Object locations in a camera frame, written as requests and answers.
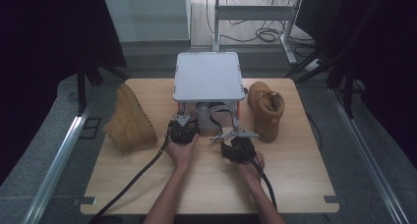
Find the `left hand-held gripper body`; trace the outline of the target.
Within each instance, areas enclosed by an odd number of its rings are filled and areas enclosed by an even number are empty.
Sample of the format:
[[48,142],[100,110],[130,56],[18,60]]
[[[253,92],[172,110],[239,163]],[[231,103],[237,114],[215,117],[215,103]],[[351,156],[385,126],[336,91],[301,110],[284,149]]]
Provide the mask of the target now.
[[173,119],[168,124],[168,135],[177,144],[190,143],[199,132],[198,119],[189,115],[173,114]]

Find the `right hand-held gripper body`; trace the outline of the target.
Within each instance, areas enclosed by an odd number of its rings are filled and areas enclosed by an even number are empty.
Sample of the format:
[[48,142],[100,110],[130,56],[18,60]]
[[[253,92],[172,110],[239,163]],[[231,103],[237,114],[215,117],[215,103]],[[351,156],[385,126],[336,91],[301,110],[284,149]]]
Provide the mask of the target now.
[[251,138],[257,138],[259,135],[249,130],[232,132],[231,135],[233,139],[230,144],[226,144],[224,141],[220,144],[222,156],[238,163],[247,163],[253,160],[256,151]]

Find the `tan suede boot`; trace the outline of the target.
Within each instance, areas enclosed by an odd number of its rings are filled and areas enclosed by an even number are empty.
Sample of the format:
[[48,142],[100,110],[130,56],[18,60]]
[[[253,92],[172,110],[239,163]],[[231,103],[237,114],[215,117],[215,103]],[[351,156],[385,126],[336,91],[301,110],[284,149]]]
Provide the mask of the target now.
[[249,88],[248,104],[254,113],[255,132],[259,140],[266,143],[275,141],[285,109],[281,94],[271,90],[264,82],[255,82]]
[[103,127],[116,146],[126,152],[140,145],[157,142],[154,126],[132,89],[120,84],[116,98],[114,112]]

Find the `person's left hand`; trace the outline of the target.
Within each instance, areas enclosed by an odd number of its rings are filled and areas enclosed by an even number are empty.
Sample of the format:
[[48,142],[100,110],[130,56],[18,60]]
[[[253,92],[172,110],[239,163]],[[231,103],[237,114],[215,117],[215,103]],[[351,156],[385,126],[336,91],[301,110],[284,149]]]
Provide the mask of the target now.
[[180,145],[171,141],[166,152],[179,170],[187,170],[193,158],[194,146],[199,140],[199,135],[195,134],[192,141],[188,144]]

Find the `person's right hand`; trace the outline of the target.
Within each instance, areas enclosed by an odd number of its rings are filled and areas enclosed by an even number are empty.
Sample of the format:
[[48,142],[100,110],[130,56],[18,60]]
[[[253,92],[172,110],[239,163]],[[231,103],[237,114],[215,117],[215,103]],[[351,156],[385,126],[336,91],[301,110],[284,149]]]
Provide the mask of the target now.
[[[259,151],[256,151],[256,162],[261,168],[265,167],[264,155]],[[260,173],[251,162],[236,163],[235,167],[246,184],[259,183],[261,181]]]

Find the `white panel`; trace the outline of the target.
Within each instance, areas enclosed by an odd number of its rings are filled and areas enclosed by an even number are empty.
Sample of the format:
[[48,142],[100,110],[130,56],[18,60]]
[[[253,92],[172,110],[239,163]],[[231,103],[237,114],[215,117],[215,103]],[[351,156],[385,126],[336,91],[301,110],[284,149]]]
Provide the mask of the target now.
[[105,0],[121,42],[191,38],[191,0]]

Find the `black metal stand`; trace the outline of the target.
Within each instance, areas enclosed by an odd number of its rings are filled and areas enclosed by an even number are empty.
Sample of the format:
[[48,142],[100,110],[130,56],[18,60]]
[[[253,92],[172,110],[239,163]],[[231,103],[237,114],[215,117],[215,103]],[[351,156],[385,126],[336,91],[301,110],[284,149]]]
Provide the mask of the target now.
[[[363,35],[368,23],[376,13],[382,0],[366,0],[347,24],[334,34],[327,42],[317,47],[315,51],[306,57],[293,70],[286,74],[286,77],[295,83],[303,83],[316,75],[331,69],[326,80],[330,88],[336,88],[344,82],[342,90],[342,106],[345,113],[352,118],[352,95],[354,92],[354,65],[351,60],[352,53],[360,37]],[[307,66],[313,62],[324,50],[335,47],[334,55],[319,64],[315,69],[306,72]]]
[[102,68],[116,77],[119,77],[123,81],[127,80],[129,76],[116,67],[105,63],[97,57],[90,59],[81,58],[76,65],[77,75],[77,88],[78,88],[78,115],[82,116],[87,111],[87,92],[86,92],[86,80],[93,86],[98,86],[103,83],[103,77],[99,71]]

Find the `white power strip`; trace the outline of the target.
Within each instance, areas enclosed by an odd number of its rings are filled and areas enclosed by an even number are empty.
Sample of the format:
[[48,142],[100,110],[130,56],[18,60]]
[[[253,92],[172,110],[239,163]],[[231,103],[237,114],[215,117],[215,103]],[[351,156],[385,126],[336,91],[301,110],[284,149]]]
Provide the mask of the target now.
[[323,61],[320,59],[314,59],[312,62],[310,62],[305,68],[304,72],[311,72],[318,68],[321,64],[323,64]]

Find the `black floor bracket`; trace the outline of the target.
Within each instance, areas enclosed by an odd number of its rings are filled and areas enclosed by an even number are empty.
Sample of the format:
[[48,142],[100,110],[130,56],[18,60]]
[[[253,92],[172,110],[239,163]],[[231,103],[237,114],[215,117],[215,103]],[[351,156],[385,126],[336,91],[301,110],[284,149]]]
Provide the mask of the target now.
[[94,140],[101,124],[100,117],[88,117],[79,135],[80,140]]

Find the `white metal desk frame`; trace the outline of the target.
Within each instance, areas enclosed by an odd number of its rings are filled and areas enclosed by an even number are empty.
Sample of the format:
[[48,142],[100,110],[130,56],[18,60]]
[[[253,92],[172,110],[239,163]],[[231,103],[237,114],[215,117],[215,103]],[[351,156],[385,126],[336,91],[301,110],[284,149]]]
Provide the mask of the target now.
[[297,63],[295,54],[290,46],[290,34],[295,24],[302,0],[296,0],[292,6],[220,6],[219,0],[214,2],[214,23],[212,50],[219,51],[218,23],[224,20],[244,21],[285,21],[283,34],[279,40],[287,60],[291,65]]

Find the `aluminium rail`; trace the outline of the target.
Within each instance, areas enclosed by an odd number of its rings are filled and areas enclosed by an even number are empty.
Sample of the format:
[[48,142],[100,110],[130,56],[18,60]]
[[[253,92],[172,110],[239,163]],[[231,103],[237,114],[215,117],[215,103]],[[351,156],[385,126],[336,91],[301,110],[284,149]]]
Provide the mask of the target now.
[[354,145],[358,149],[358,152],[368,170],[369,175],[371,176],[377,190],[379,191],[393,222],[395,224],[410,224],[410,221],[397,195],[393,191],[391,185],[388,183],[355,121],[345,111],[340,93],[336,89],[330,89],[328,92],[341,117],[341,120],[343,121],[343,124],[353,139]]
[[83,130],[94,101],[95,97],[90,99],[84,111],[74,118],[21,224],[39,223]]

